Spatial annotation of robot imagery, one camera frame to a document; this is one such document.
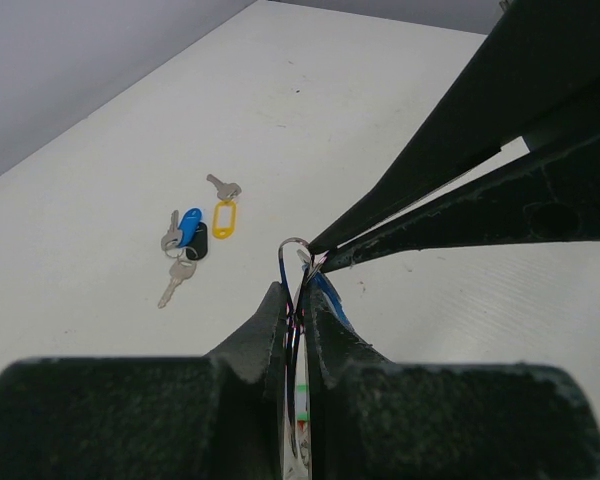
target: yellow plastic tag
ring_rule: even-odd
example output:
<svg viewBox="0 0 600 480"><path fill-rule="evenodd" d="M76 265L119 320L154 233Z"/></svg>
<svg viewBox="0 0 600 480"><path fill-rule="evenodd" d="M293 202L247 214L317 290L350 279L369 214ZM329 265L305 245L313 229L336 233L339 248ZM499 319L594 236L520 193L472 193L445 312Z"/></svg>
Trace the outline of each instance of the yellow plastic tag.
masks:
<svg viewBox="0 0 600 480"><path fill-rule="evenodd" d="M223 208L231 209L231 220L228 226L218 226L220 223L220 215L222 215ZM233 231L236 228L236 202L233 200L229 200L228 202L220 202L216 205L215 210L213 211L213 225L211 227L211 233L216 238L220 240L224 240L225 238L229 238Z"/></svg>

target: black key fob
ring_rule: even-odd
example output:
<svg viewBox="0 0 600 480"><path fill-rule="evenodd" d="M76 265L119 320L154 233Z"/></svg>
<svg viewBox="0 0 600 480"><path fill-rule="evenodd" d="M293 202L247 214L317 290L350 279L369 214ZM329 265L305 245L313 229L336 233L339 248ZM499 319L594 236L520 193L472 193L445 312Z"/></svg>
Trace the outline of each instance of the black key fob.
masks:
<svg viewBox="0 0 600 480"><path fill-rule="evenodd" d="M185 252L189 260L202 260L207 256L208 246L207 224L200 222L193 239L185 247Z"/></svg>

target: silver key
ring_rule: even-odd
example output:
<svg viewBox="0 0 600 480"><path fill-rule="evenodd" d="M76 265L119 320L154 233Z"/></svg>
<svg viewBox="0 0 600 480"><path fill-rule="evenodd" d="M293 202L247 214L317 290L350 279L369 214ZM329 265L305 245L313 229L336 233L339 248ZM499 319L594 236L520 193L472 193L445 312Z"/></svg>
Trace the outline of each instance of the silver key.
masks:
<svg viewBox="0 0 600 480"><path fill-rule="evenodd" d="M162 294L160 301L158 302L158 308L164 308L171 297L173 296L173 292L175 292L176 288L185 280L188 280L193 276L196 271L197 262L193 262L191 260L187 260L185 258L178 258L171 268L169 269L169 275L171 275L171 280L169 281L169 286Z"/></svg>
<svg viewBox="0 0 600 480"><path fill-rule="evenodd" d="M242 189L237 183L224 183L219 180L218 177L211 174L207 175L207 180L216 187L218 190L218 198L223 202L228 202L242 193Z"/></svg>
<svg viewBox="0 0 600 480"><path fill-rule="evenodd" d="M163 252L176 248L182 241L182 230L178 228L179 216L180 213L177 210L174 210L171 214L171 225L169 225L169 230L167 230L167 233L162 237L162 240L160 240L160 247Z"/></svg>

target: white surface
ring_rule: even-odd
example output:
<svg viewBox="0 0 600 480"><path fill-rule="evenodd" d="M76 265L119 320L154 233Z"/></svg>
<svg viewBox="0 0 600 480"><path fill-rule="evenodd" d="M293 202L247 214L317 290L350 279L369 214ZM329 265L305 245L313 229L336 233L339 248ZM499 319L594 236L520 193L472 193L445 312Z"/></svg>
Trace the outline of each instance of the white surface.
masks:
<svg viewBox="0 0 600 480"><path fill-rule="evenodd" d="M207 352L278 278L280 241L366 193L482 39L258 2L160 67L0 177L0 370ZM243 188L236 233L158 310L160 237L174 208L212 212L207 173ZM390 358L560 365L600 419L600 244L411 252L332 280Z"/></svg>

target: blue key fob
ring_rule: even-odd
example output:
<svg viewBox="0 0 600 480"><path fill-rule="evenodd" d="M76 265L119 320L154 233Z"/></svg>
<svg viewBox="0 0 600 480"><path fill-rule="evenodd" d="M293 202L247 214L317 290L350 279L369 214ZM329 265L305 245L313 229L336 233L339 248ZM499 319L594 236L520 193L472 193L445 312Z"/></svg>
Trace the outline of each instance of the blue key fob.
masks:
<svg viewBox="0 0 600 480"><path fill-rule="evenodd" d="M199 208L192 208L184 214L180 221L179 230L182 231L182 240L178 244L179 248L184 248L187 244L193 240L193 236L196 234L198 224L202 220L202 211Z"/></svg>

